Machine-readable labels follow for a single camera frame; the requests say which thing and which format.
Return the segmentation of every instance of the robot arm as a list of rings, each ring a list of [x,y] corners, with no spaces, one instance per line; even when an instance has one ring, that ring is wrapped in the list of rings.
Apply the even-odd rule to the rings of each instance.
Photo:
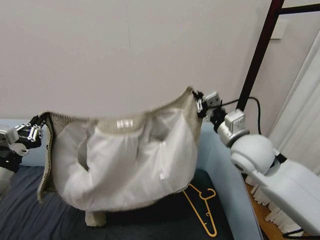
[[[30,149],[41,146],[42,127],[46,115],[34,117],[28,124],[16,127],[0,126],[0,199],[10,178],[19,170],[22,157]]]
[[[320,177],[285,158],[266,137],[249,134],[239,109],[226,114],[215,108],[210,121],[230,148],[231,162],[306,232],[320,235]]]

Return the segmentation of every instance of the curtain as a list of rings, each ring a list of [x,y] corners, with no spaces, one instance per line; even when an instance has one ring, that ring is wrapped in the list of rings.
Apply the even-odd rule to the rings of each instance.
[[[320,176],[320,32],[294,81],[269,139],[273,146],[290,160],[299,162]],[[271,213],[266,221],[275,223],[283,232],[300,227],[271,202],[254,185],[254,199],[268,205]]]

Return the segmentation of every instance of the fabric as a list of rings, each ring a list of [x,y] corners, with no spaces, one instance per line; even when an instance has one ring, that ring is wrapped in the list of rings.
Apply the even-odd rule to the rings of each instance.
[[[184,189],[197,162],[202,120],[192,88],[152,111],[117,119],[50,113],[48,164],[58,194],[85,211],[148,206]]]
[[[320,32],[296,77],[281,114],[269,136],[274,147],[320,176]],[[267,221],[283,232],[300,227],[255,187],[254,199],[269,204]]]
[[[67,205],[55,193],[46,194],[44,204],[37,202],[35,192],[43,171],[43,167],[22,166],[13,176],[10,191],[0,201],[1,240],[212,239],[205,232],[182,192],[165,197],[149,207],[107,213],[106,226],[88,227],[84,222],[85,213]],[[204,197],[207,196],[208,188],[215,189],[208,174],[202,170],[196,171],[192,184],[203,192]],[[189,190],[192,189],[188,189],[187,193],[199,214],[207,220],[209,228],[206,205],[197,192]],[[207,202],[217,229],[214,239],[232,240],[219,193]]]

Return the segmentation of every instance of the black cable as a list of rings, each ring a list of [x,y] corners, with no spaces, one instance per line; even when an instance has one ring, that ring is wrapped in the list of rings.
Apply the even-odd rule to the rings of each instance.
[[[320,236],[292,236],[292,234],[297,234],[297,233],[301,233],[303,231],[303,229],[298,229],[295,231],[290,231],[287,233],[282,234],[282,237],[285,239],[310,239],[310,240],[316,240],[316,239],[320,239]]]
[[[260,135],[262,135],[262,133],[261,133],[261,106],[260,106],[260,102],[259,102],[259,100],[258,100],[256,97],[254,97],[254,96],[250,96],[249,99],[255,100],[255,102],[256,102],[256,105],[257,105],[257,108],[258,108],[258,119],[257,119],[258,133],[259,133]],[[236,102],[238,102],[238,101],[239,101],[239,99],[236,99],[236,100],[233,100],[233,101],[228,101],[228,102],[223,103],[223,104],[221,104],[221,105],[209,106],[208,108],[209,108],[209,109],[221,108],[221,107],[226,106],[226,105],[234,104],[234,103],[236,103]]]

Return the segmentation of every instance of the yellow hanger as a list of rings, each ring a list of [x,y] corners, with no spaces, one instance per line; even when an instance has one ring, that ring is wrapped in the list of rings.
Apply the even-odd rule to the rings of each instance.
[[[208,205],[208,203],[207,203],[207,200],[213,198],[214,196],[216,196],[216,192],[215,192],[215,190],[213,190],[212,188],[208,188],[207,190],[208,190],[208,191],[211,191],[211,192],[212,192],[212,195],[210,195],[210,196],[208,196],[208,197],[203,197],[203,196],[202,196],[202,192],[199,191],[199,189],[197,189],[197,188],[196,188],[195,186],[193,186],[191,183],[190,183],[188,186],[190,186],[190,187],[192,187],[194,190],[196,190],[196,191],[199,193],[199,197],[200,197],[202,200],[204,200],[205,205],[206,205],[206,209],[208,210],[208,212],[207,212],[205,215],[206,215],[207,217],[210,217],[210,221],[211,221],[211,224],[212,224],[214,233],[210,233],[210,232],[209,232],[209,230],[208,230],[208,228],[207,228],[207,226],[206,226],[207,223],[204,222],[204,221],[201,219],[198,211],[196,210],[195,206],[194,206],[193,203],[191,202],[191,200],[190,200],[190,198],[188,197],[187,193],[183,190],[183,193],[184,193],[186,199],[187,199],[187,200],[189,201],[189,203],[191,204],[191,207],[193,208],[193,210],[194,210],[195,214],[197,215],[198,219],[200,220],[200,222],[201,222],[202,226],[204,227],[206,233],[207,233],[210,237],[214,238],[214,237],[217,235],[217,229],[216,229],[214,220],[213,220],[213,218],[212,218],[212,215],[211,215],[210,208],[209,208],[209,205]]]

